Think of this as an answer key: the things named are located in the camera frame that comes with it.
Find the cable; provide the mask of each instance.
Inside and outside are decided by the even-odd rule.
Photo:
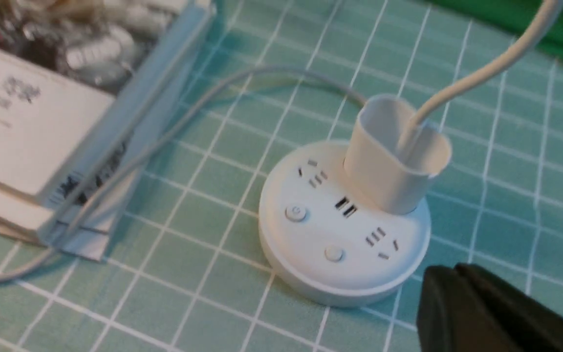
[[[0,274],[0,284],[7,283],[9,281],[13,281],[16,279],[20,279],[27,274],[32,273],[34,270],[41,267],[45,264],[46,261],[53,258],[55,254],[57,254],[60,249],[66,245],[74,236],[76,235],[77,230],[80,226],[85,222],[91,212],[95,209],[101,199],[108,194],[116,185],[118,185],[121,180],[123,180],[127,175],[129,175],[133,170],[138,168],[139,166],[143,165],[143,163],[147,162],[155,153],[157,153],[162,147],[164,147],[167,143],[172,141],[172,139],[177,136],[183,129],[188,125],[188,123],[199,113],[199,111],[212,99],[214,99],[218,94],[222,91],[227,89],[233,83],[243,80],[248,76],[259,76],[263,74],[273,74],[273,73],[291,73],[297,76],[303,77],[307,76],[312,78],[313,80],[321,81],[330,85],[337,89],[339,92],[344,93],[345,95],[349,96],[351,99],[355,100],[356,102],[360,103],[360,105],[364,106],[366,103],[366,98],[364,98],[361,94],[354,91],[351,87],[347,87],[346,85],[341,85],[338,82],[335,82],[333,79],[328,78],[322,74],[308,71],[303,68],[299,67],[292,67],[292,66],[260,66],[260,67],[253,67],[251,69],[247,69],[245,71],[233,74],[232,76],[226,78],[225,80],[219,82],[216,86],[212,87],[207,93],[205,93],[197,103],[192,106],[188,112],[181,118],[174,126],[172,126],[162,137],[156,141],[154,144],[149,146],[145,151],[141,152],[136,158],[134,158],[131,162],[127,163],[121,167],[115,174],[112,176],[102,187],[100,187],[97,192],[87,201],[84,207],[80,210],[77,216],[71,221],[69,226],[66,228],[66,231],[56,238],[49,248],[47,248],[44,252],[38,255],[29,263],[22,265],[10,272],[6,272]]]
[[[540,42],[547,31],[553,26],[563,9],[563,0],[543,0],[538,13],[529,24],[523,35],[505,53],[482,67],[455,82],[453,85],[434,94],[425,102],[404,127],[397,143],[397,156],[402,163],[407,162],[416,145],[422,127],[431,114],[441,105],[447,103],[470,89],[481,85],[497,74],[502,73],[516,61],[520,60],[533,47]]]

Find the round button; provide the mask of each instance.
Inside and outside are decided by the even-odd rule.
[[[330,262],[339,262],[344,254],[345,251],[340,247],[336,247],[335,245],[330,245],[329,247],[325,248],[325,258],[327,258],[327,260]]]
[[[300,222],[308,215],[308,210],[299,204],[291,204],[286,207],[286,218],[293,222]]]

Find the round power strip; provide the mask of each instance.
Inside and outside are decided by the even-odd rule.
[[[385,298],[414,273],[429,246],[431,217],[425,199],[405,216],[378,209],[344,170],[347,146],[313,143],[277,164],[260,198],[260,242],[297,292],[357,307]]]

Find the power button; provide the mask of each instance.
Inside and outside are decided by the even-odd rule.
[[[292,222],[301,222],[308,215],[308,210],[300,204],[291,204],[286,207],[286,218]]]

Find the chinese characters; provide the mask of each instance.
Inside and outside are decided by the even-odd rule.
[[[11,74],[6,76],[0,74],[0,90],[10,98],[16,98],[30,104],[41,95],[40,87],[16,78]]]

